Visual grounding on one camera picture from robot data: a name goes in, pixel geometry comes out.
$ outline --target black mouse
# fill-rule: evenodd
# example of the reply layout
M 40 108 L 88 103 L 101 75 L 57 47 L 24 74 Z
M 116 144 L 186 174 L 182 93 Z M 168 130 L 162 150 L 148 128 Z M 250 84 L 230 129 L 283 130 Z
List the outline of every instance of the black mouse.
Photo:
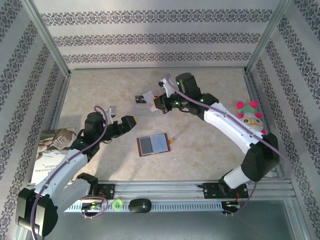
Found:
M 138 198 L 131 200 L 129 210 L 134 214 L 146 214 L 151 210 L 151 201 L 146 198 Z

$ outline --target book cover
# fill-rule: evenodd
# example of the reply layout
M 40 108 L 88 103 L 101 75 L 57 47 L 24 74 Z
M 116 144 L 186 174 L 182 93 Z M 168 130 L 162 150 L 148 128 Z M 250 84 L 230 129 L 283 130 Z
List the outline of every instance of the book cover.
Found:
M 40 134 L 31 183 L 38 184 L 64 159 L 77 138 L 74 128 L 44 130 Z

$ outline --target green tape roll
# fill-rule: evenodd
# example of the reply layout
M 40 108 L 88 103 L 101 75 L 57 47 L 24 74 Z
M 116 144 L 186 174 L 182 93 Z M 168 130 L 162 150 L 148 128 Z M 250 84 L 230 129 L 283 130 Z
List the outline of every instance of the green tape roll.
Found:
M 113 201 L 112 207 L 113 207 L 114 210 L 120 211 L 124 207 L 124 203 L 122 202 L 121 199 L 116 199 L 116 200 Z

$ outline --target plush toy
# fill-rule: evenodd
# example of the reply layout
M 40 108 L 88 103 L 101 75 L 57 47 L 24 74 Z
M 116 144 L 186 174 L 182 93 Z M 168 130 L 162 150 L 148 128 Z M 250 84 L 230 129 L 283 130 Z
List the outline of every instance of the plush toy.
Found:
M 261 119 L 263 114 L 261 112 L 257 112 L 258 101 L 254 100 L 249 104 L 244 104 L 242 101 L 236 103 L 236 108 L 238 109 L 237 117 L 245 124 L 250 126 L 256 131 L 262 132 L 266 134 L 264 130 L 264 124 Z

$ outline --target patterned wall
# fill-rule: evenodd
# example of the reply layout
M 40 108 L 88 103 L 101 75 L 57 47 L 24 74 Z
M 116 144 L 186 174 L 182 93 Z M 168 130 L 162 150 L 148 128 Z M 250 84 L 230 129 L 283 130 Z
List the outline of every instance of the patterned wall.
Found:
M 320 239 L 319 16 L 319 1 L 292 1 L 252 71 L 269 128 L 294 166 L 312 239 Z
M 0 240 L 12 239 L 16 199 L 35 143 L 53 121 L 64 76 L 19 0 L 0 0 Z
M 244 67 L 279 0 L 35 0 L 70 69 Z

